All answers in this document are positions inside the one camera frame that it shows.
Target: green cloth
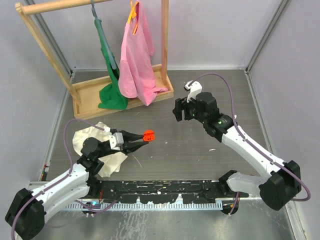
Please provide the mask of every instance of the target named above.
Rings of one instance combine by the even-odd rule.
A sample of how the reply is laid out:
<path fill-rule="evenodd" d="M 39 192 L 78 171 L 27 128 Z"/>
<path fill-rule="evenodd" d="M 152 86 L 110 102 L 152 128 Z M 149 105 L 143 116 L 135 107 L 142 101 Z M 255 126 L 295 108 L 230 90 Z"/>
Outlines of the green cloth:
<path fill-rule="evenodd" d="M 118 80 L 119 80 L 119 68 L 116 66 L 116 69 L 112 69 L 110 60 L 108 57 L 108 51 L 106 44 L 106 37 L 102 30 L 101 20 L 96 18 L 94 20 L 94 25 L 98 31 L 100 44 L 101 44 L 101 52 L 105 59 L 106 68 L 108 70 L 111 82 L 107 86 L 105 86 L 100 92 L 100 100 L 98 108 L 100 109 L 119 109 L 124 110 L 128 106 L 128 99 L 124 97 L 119 89 Z"/>

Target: wooden frame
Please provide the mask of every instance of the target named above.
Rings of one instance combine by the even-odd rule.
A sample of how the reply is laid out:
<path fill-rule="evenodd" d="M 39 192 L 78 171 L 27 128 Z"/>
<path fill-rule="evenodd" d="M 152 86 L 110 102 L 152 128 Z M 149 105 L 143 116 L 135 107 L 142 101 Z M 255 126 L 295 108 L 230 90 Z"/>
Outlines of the wooden frame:
<path fill-rule="evenodd" d="M 94 0 L 95 3 L 107 1 L 110 0 Z M 158 93 L 154 102 L 173 98 L 174 96 L 174 89 L 167 75 L 169 0 L 161 1 L 161 64 L 154 65 L 153 71 L 156 77 L 156 86 L 168 88 L 168 91 Z M 23 5 L 21 2 L 15 4 L 15 8 L 21 19 L 31 32 L 36 42 L 39 44 L 49 62 L 61 78 L 65 87 L 70 92 L 73 100 L 74 117 L 82 119 L 95 118 L 120 111 L 98 108 L 98 104 L 100 103 L 99 91 L 111 83 L 110 77 L 105 76 L 71 84 L 70 77 L 64 71 L 64 68 L 56 58 L 46 38 L 43 36 L 34 20 L 31 18 L 31 15 L 89 4 L 91 4 L 91 0 L 56 0 L 33 5 Z M 130 98 L 128 100 L 127 109 L 142 105 L 143 103 L 138 98 Z"/>

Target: white wall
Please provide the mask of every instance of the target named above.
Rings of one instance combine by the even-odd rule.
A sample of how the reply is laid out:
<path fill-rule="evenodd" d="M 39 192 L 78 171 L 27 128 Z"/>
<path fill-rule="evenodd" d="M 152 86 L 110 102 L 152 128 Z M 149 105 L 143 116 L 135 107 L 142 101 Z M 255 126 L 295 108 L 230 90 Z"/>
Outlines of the white wall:
<path fill-rule="evenodd" d="M 161 1 L 141 2 L 156 46 L 152 63 L 158 64 L 161 62 Z M 170 0 L 168 67 L 246 67 L 279 3 L 280 0 Z M 130 0 L 96 4 L 117 61 L 130 9 Z M 91 5 L 43 13 L 43 17 L 72 68 L 106 68 Z"/>
<path fill-rule="evenodd" d="M 320 235 L 319 22 L 318 0 L 292 1 L 251 71 L 275 153 L 300 165 L 311 190 L 298 204 L 308 240 Z"/>
<path fill-rule="evenodd" d="M 0 238 L 10 238 L 5 215 L 16 192 L 37 180 L 64 86 L 15 9 L 0 14 Z"/>

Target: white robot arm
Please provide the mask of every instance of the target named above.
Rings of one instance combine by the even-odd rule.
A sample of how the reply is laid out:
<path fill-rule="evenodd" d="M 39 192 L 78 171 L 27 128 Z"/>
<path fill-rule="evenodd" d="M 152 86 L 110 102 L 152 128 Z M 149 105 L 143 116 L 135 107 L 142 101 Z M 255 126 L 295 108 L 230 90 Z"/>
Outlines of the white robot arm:
<path fill-rule="evenodd" d="M 210 92 L 202 92 L 199 82 L 190 81 L 184 89 L 189 91 L 188 96 L 176 99 L 172 111 L 176 120 L 179 122 L 183 119 L 183 111 L 185 120 L 198 120 L 211 137 L 236 151 L 260 175 L 244 175 L 231 170 L 219 179 L 224 192 L 255 195 L 261 197 L 270 208 L 279 210 L 301 191 L 301 184 L 286 171 L 300 178 L 297 163 L 286 163 L 249 137 L 234 119 L 220 113 L 216 99 Z"/>
<path fill-rule="evenodd" d="M 82 156 L 73 165 L 72 172 L 67 170 L 54 180 L 32 191 L 23 188 L 17 192 L 5 216 L 5 221 L 10 226 L 13 226 L 20 209 L 34 198 L 18 217 L 14 229 L 23 240 L 34 238 L 49 219 L 68 204 L 99 193 L 102 183 L 96 175 L 104 165 L 99 158 L 117 152 L 127 155 L 148 144 L 148 141 L 136 141 L 143 139 L 144 135 L 110 128 L 105 131 L 112 134 L 108 141 L 101 142 L 89 137 L 83 142 Z"/>

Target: gray floor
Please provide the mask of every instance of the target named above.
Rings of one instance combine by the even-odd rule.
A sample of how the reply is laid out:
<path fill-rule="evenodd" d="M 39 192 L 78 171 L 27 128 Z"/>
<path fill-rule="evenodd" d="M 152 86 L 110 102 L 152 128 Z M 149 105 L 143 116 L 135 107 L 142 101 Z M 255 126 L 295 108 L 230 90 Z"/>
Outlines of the gray floor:
<path fill-rule="evenodd" d="M 256 174 L 256 171 L 237 153 L 207 135 L 199 122 L 196 120 L 176 122 L 175 116 L 172 114 L 175 99 L 187 96 L 187 92 L 183 88 L 185 82 L 206 72 L 209 71 L 168 71 L 174 88 L 174 98 L 155 102 L 148 107 L 140 106 L 90 120 L 92 123 L 101 121 L 118 130 L 126 130 L 136 134 L 143 134 L 148 129 L 155 131 L 156 140 L 134 153 L 142 167 L 133 155 L 129 155 L 122 163 L 120 172 L 114 173 L 111 178 L 107 179 L 217 180 L 229 170 L 237 170 L 247 175 Z M 253 139 L 265 146 L 244 71 L 220 70 L 216 72 L 225 76 L 231 84 L 238 123 Z M 105 75 L 105 72 L 78 72 L 74 82 L 82 82 Z M 215 76 L 204 77 L 200 83 L 204 92 L 211 92 L 217 99 L 220 111 L 230 115 L 230 97 L 225 84 Z M 69 97 L 47 180 L 52 180 L 69 168 L 62 132 L 64 125 L 72 118 L 74 118 L 74 113 L 72 99 Z M 67 130 L 66 139 L 74 161 L 79 158 L 72 149 L 74 132 L 86 127 L 86 124 L 76 122 L 71 124 Z"/>
<path fill-rule="evenodd" d="M 34 240 L 293 240 L 284 209 L 241 200 L 232 217 L 220 211 L 107 211 L 94 218 L 60 211 Z"/>

